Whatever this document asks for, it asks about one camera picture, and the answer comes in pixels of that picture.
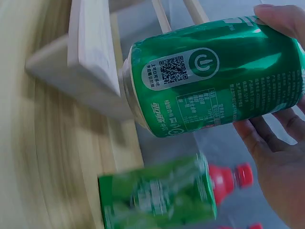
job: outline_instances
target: fingernail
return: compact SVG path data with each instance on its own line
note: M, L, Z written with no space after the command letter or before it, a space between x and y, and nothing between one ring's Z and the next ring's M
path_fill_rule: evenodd
M270 8L270 7L273 7L273 6L274 5L272 5L272 4L261 4L261 5L254 6L254 9L259 10L259 9L262 9L262 8Z

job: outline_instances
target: gray floor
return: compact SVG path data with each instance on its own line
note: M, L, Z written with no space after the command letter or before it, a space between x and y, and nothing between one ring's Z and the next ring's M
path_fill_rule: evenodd
M305 8L304 0L201 0L210 20L253 15L253 6L260 3L296 4ZM182 0L163 0L166 13L173 30L193 25ZM141 39L161 33L150 0L125 9L119 14L119 26L122 37L122 51L126 58L130 46ZM296 109L302 118L304 115ZM281 139L294 144L274 117L265 119ZM234 168L249 162L254 169L254 186L246 190L237 190L218 208L216 221L183 227L186 229L214 229L217 226L231 226L245 229L248 225L261 222L264 229L287 229L266 202L257 183L255 164L232 125L223 125L203 129L195 133L159 139L147 130L137 127L145 165L153 165L179 156L203 152L210 163Z

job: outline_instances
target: hand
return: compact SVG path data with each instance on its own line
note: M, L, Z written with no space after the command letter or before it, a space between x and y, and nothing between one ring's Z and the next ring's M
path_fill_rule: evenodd
M273 29L298 39L305 48L305 12L296 6L259 5L255 14ZM305 98L298 107L305 113ZM298 143L278 139L264 118L234 123L250 151L265 198L293 229L305 229L305 122L289 108L273 114Z

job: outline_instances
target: finger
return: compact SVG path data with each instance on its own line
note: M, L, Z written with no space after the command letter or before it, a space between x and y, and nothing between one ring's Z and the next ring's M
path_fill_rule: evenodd
M235 122L233 125L244 141L256 165L261 165L265 161L265 158L272 154L267 143L260 137L249 120Z
M305 12L297 6L258 5L256 16L271 28L298 39L305 47Z
M298 108L305 114L305 96L303 96L297 104Z
M292 108L275 112L273 115L296 141L305 140L305 122L295 114Z
M290 145L277 138L263 117L251 118L250 122L259 136L267 143L273 152L285 151Z

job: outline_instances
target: aluminum can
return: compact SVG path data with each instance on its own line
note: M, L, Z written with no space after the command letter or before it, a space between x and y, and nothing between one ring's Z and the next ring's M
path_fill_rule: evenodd
M304 63L297 40L245 16L136 42L123 82L135 120L168 137L294 106Z

